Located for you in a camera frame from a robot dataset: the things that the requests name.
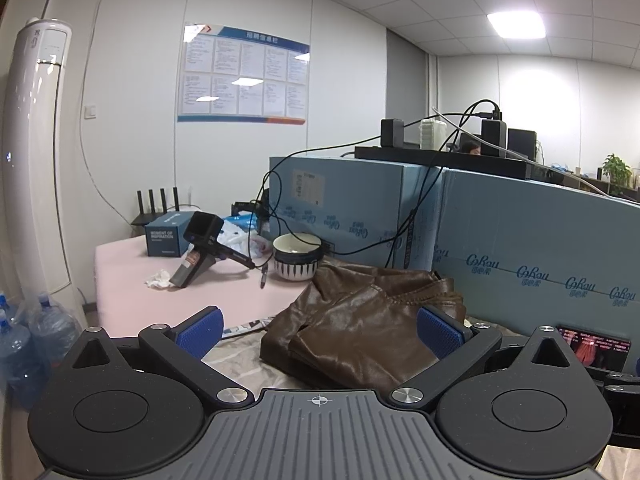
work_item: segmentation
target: cardboard box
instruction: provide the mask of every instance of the cardboard box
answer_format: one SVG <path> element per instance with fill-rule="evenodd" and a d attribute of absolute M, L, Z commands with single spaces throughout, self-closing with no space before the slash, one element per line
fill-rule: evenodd
<path fill-rule="evenodd" d="M 271 157 L 270 168 L 282 160 Z M 293 232 L 312 233 L 328 243 L 337 258 L 384 267 L 391 241 L 350 255 L 393 237 L 418 202 L 427 168 L 414 164 L 294 156 L 270 176 L 270 205 Z M 424 190 L 433 184 L 438 168 L 431 168 Z M 417 211 L 413 228 L 396 241 L 390 266 L 431 269 L 442 186 L 434 184 Z M 273 238 L 286 234 L 270 220 Z"/>
<path fill-rule="evenodd" d="M 449 170 L 434 268 L 472 316 L 530 334 L 565 324 L 640 357 L 640 206 L 540 182 Z"/>
<path fill-rule="evenodd" d="M 189 247 L 182 236 L 193 211 L 174 211 L 162 215 L 145 226 L 146 254 L 179 258 Z"/>

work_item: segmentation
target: screen with red image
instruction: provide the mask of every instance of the screen with red image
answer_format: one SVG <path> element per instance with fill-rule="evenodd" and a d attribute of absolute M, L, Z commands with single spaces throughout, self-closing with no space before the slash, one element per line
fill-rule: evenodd
<path fill-rule="evenodd" d="M 622 371 L 631 342 L 564 326 L 559 326 L 558 332 L 583 365 Z"/>

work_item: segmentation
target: pink tablecloth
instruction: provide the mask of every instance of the pink tablecloth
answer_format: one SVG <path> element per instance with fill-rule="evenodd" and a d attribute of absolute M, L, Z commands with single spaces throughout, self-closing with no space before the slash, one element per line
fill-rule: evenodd
<path fill-rule="evenodd" d="M 287 308 L 306 282 L 286 282 L 270 272 L 260 289 L 260 270 L 231 260 L 217 262 L 187 288 L 155 290 L 146 280 L 161 269 L 173 274 L 179 258 L 149 258 L 145 237 L 130 238 L 95 249 L 95 282 L 100 325 L 111 337 L 138 335 L 153 323 L 175 326 L 207 305 L 225 317 L 225 327 Z"/>

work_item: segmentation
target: folded brown leather clothing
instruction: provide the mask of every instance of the folded brown leather clothing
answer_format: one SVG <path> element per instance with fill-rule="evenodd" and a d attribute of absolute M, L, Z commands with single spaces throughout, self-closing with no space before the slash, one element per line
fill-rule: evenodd
<path fill-rule="evenodd" d="M 271 321 L 260 357 L 316 388 L 386 395 L 437 361 L 416 333 L 425 303 L 465 319 L 453 280 L 435 272 L 325 258 L 297 300 Z"/>

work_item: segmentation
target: wall poster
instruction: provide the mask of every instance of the wall poster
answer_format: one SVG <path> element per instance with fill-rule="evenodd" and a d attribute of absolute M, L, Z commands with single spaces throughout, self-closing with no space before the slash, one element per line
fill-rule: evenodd
<path fill-rule="evenodd" d="M 308 68 L 308 44 L 187 24 L 177 121 L 304 124 Z"/>

